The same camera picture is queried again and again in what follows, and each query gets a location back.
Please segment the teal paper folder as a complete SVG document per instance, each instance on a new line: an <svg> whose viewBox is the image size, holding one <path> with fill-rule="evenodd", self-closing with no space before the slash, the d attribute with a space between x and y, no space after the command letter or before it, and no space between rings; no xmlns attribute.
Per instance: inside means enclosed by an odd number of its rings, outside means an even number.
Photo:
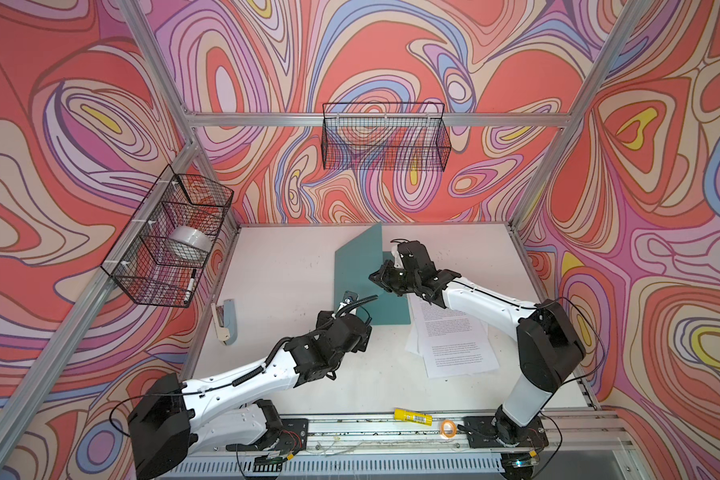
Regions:
<svg viewBox="0 0 720 480"><path fill-rule="evenodd" d="M359 298L377 295L377 300L365 305L373 326L409 325L407 299L386 292L369 279L387 259L390 256L384 252L380 224L369 227L340 247L334 256L334 304L338 306L347 291Z"/></svg>

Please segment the printed white paper sheet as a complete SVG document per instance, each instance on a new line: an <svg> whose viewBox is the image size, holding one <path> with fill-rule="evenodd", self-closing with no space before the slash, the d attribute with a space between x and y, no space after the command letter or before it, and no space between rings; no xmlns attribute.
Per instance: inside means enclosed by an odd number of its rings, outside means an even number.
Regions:
<svg viewBox="0 0 720 480"><path fill-rule="evenodd" d="M464 313L441 309L416 296L408 300L411 325L430 379L477 375L499 369L482 324Z"/></svg>

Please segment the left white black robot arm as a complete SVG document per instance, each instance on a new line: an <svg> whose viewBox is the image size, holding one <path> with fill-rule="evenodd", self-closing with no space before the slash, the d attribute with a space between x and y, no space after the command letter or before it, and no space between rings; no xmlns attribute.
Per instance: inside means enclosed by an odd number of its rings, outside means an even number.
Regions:
<svg viewBox="0 0 720 480"><path fill-rule="evenodd" d="M370 321L349 311L322 311L314 330L281 338L261 360L207 378L158 379L127 418L137 478L157 478L203 447L269 448L284 432L269 396L335 379L345 355L365 351L371 333Z"/></svg>

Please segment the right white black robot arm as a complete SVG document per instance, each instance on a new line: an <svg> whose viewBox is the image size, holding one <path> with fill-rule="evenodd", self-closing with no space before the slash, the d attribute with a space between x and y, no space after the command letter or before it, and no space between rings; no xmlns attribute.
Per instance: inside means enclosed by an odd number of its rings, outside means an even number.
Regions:
<svg viewBox="0 0 720 480"><path fill-rule="evenodd" d="M492 421L496 441L520 444L529 425L585 358L583 345L557 300L522 301L439 269L419 241L399 242L369 280L397 296L414 295L443 310L467 314L516 343L520 375Z"/></svg>

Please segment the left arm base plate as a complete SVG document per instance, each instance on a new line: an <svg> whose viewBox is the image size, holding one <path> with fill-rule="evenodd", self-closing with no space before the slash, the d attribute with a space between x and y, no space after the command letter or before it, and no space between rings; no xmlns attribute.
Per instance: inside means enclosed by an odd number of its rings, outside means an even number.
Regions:
<svg viewBox="0 0 720 480"><path fill-rule="evenodd" d="M277 452L279 455L296 454L307 447L309 420L307 418L286 418L281 427L269 428L265 434L250 445L229 444L229 452Z"/></svg>

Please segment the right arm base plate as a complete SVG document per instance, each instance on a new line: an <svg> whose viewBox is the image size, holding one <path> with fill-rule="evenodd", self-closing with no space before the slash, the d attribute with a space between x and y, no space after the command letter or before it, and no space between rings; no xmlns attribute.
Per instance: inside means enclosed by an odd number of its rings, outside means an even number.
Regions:
<svg viewBox="0 0 720 480"><path fill-rule="evenodd" d="M545 427L536 416L528 425L517 426L501 416L467 416L457 425L457 431L467 437L473 449L533 449L544 450L549 446Z"/></svg>

